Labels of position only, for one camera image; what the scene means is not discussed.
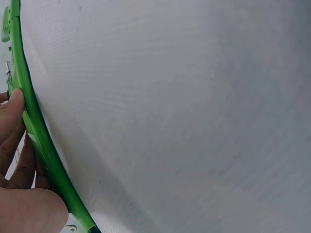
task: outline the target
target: green frame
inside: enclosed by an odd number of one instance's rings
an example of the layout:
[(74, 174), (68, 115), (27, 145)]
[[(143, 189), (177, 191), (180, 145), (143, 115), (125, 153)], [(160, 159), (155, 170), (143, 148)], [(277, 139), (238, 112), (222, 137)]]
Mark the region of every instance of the green frame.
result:
[(49, 131), (41, 114), (30, 73), (27, 67), (21, 35), (20, 0), (11, 0), (4, 10), (1, 40), (11, 41), (11, 72), (7, 80), (8, 94), (20, 88), (25, 97), (23, 120), (35, 153), (45, 169), (46, 176), (56, 193), (64, 200), (68, 210), (81, 223), (86, 232), (100, 232), (76, 193), (57, 154)]

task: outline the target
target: white mesh fabric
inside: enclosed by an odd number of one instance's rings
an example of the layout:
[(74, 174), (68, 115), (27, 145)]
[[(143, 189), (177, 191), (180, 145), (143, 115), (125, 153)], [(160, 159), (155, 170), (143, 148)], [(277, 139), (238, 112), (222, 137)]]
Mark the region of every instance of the white mesh fabric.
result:
[(308, 1), (24, 0), (41, 111), (103, 232), (308, 233)]

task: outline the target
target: hand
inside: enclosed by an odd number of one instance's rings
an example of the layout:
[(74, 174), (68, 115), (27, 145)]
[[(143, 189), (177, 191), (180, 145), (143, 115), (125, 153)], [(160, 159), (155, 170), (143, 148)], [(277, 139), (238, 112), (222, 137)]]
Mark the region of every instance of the hand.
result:
[[(6, 93), (0, 94), (1, 103), (7, 100)], [(5, 179), (25, 132), (23, 111), (24, 97), (19, 89), (0, 105), (0, 232), (59, 233), (68, 211), (60, 197), (49, 190), (27, 134), (17, 167), (10, 180)], [(35, 171), (35, 188), (30, 189)]]

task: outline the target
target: finger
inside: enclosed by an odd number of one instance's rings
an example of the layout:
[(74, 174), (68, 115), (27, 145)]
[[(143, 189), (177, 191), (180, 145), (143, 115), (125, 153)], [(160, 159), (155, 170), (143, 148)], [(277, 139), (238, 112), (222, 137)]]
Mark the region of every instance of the finger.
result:
[(64, 202), (50, 190), (0, 188), (0, 198), (0, 209), (5, 210), (0, 223), (4, 223), (5, 232), (58, 233), (68, 220)]
[(4, 92), (0, 94), (0, 103), (8, 101), (8, 93)]
[(20, 189), (31, 188), (35, 176), (35, 153), (28, 135), (25, 135), (24, 147), (19, 162), (10, 179)]
[(15, 89), (9, 101), (0, 105), (0, 144), (12, 133), (21, 120), (24, 111), (24, 96), (20, 89)]
[(35, 159), (35, 171), (36, 171), (36, 177), (35, 177), (35, 187), (36, 188), (44, 188), (44, 189), (51, 189), (50, 183), (48, 181), (48, 178), (45, 176), (45, 173), (42, 169), (42, 166), (38, 159)]
[(3, 176), (6, 175), (6, 172), (8, 171), (12, 163), (12, 160), (16, 153), (16, 149), (24, 133), (25, 126), (23, 121), (21, 120), (19, 124), (15, 127), (12, 134), (0, 146), (0, 174), (2, 174)]

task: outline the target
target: green plastic rim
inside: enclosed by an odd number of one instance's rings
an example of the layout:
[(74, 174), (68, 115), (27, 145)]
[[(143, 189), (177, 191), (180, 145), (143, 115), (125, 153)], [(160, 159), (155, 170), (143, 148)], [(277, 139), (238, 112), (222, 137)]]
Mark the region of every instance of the green plastic rim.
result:
[(11, 0), (11, 6), (4, 10), (2, 42), (11, 41), (11, 72), (8, 75), (8, 94), (20, 88), (25, 97), (23, 120), (32, 141), (36, 156), (45, 169), (46, 176), (63, 199), (68, 210), (81, 223), (86, 232), (100, 232), (76, 193), (52, 142), (41, 114), (30, 73), (27, 67), (20, 27), (20, 0)]

